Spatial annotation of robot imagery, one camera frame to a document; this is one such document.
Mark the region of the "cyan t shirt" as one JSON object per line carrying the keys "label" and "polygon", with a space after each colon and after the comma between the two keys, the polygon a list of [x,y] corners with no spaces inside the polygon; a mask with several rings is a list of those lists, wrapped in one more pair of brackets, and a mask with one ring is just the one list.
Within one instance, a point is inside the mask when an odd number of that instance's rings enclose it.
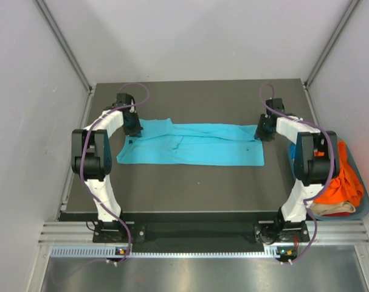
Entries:
{"label": "cyan t shirt", "polygon": [[141,120],[141,136],[126,137],[119,164],[262,167],[263,144],[255,125]]}

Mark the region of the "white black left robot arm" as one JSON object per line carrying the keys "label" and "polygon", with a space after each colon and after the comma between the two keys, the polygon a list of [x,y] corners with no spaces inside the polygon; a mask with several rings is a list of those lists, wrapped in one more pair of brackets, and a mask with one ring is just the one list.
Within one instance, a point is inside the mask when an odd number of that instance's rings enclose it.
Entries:
{"label": "white black left robot arm", "polygon": [[109,138],[119,129],[126,137],[140,137],[142,126],[134,97],[118,93],[90,125],[71,134],[71,168],[90,191],[98,212],[98,221],[108,223],[106,233],[114,241],[127,236],[127,226],[119,220],[122,209],[115,199],[110,173],[112,154]]}

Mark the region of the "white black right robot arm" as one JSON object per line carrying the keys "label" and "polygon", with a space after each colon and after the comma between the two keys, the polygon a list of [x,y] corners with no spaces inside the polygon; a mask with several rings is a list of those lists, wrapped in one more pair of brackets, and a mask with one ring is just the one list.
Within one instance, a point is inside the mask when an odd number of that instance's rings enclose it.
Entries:
{"label": "white black right robot arm", "polygon": [[295,183],[289,198],[278,211],[281,221],[273,226],[274,235],[286,241],[295,234],[295,224],[306,220],[312,202],[339,174],[337,134],[287,115],[282,99],[268,99],[264,105],[266,113],[260,116],[255,139],[269,142],[279,134],[295,145]]}

